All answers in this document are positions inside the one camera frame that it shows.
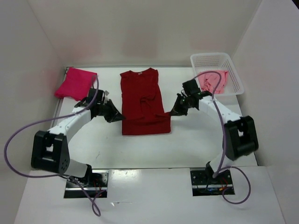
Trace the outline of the dark red t-shirt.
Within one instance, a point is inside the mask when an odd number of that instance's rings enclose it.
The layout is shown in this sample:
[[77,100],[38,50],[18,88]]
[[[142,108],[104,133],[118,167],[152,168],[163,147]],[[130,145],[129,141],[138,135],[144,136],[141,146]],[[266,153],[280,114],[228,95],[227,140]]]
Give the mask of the dark red t-shirt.
[[154,135],[171,132],[171,117],[164,111],[158,70],[131,70],[121,76],[122,135]]

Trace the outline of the pink-red t-shirt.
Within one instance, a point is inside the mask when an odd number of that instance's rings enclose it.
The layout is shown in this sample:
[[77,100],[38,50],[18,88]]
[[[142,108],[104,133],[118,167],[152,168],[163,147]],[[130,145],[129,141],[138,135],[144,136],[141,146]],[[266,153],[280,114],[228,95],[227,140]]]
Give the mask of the pink-red t-shirt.
[[57,98],[70,97],[76,101],[85,98],[96,81],[97,74],[90,71],[70,67],[66,73],[65,80],[55,91]]

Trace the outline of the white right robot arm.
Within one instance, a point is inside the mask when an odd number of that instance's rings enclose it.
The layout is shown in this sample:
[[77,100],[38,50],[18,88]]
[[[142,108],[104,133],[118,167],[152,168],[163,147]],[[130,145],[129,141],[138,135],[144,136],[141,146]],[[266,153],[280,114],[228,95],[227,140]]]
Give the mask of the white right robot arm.
[[191,108],[204,112],[221,125],[222,152],[205,167],[210,180],[215,180],[231,168],[236,160],[259,148],[256,127],[251,116],[243,117],[233,112],[207,91],[190,96],[178,93],[170,115],[186,116]]

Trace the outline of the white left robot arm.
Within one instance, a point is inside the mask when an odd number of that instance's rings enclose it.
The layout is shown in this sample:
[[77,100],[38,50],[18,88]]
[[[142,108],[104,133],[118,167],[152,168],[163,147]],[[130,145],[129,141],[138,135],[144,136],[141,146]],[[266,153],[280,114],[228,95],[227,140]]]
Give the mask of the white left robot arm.
[[48,131],[38,131],[34,136],[31,167],[77,179],[87,185],[93,179],[92,167],[70,158],[69,142],[93,118],[102,116],[108,123],[122,121],[125,117],[112,100],[93,102],[88,109],[87,98],[78,102],[71,115]]

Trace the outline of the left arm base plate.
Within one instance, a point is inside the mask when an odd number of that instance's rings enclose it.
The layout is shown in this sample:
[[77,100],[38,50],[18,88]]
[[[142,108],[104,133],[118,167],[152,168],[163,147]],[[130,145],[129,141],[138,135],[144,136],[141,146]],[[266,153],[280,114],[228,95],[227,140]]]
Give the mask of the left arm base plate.
[[[80,182],[86,193],[94,198],[98,194],[98,198],[107,198],[109,170],[94,169],[91,180],[83,184]],[[87,198],[82,189],[72,180],[67,180],[64,190],[64,198]]]

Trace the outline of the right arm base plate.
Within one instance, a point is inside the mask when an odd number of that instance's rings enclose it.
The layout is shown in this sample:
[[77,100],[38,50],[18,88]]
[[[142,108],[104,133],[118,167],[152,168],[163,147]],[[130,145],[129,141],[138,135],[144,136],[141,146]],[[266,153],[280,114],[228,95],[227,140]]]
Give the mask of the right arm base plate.
[[234,186],[229,170],[220,174],[216,179],[207,176],[204,168],[190,169],[193,196],[234,195]]

